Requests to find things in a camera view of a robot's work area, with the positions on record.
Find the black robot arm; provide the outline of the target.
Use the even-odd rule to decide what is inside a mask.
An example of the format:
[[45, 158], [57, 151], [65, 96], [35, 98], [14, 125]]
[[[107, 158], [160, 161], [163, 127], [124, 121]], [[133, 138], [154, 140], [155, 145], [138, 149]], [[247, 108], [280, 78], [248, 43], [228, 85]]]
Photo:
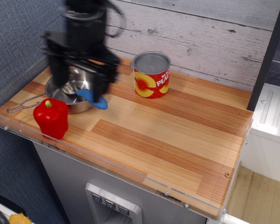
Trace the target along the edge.
[[91, 104], [102, 101], [117, 76], [120, 59], [105, 46], [107, 9], [121, 16], [121, 25], [111, 38], [118, 37], [126, 26], [125, 15], [108, 0], [67, 0], [60, 12], [65, 20], [65, 32], [45, 31], [44, 52], [57, 87], [69, 80], [69, 67], [74, 66], [94, 75], [91, 91], [79, 94]]

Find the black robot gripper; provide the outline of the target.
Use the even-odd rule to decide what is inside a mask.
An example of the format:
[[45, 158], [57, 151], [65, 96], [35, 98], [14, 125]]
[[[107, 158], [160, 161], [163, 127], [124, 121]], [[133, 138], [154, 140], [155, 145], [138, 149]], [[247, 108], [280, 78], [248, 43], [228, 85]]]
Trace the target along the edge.
[[93, 101], [98, 102], [115, 81], [120, 60], [104, 45], [106, 12], [64, 11], [66, 31], [45, 31], [44, 48], [57, 87], [69, 80], [69, 66], [94, 73]]

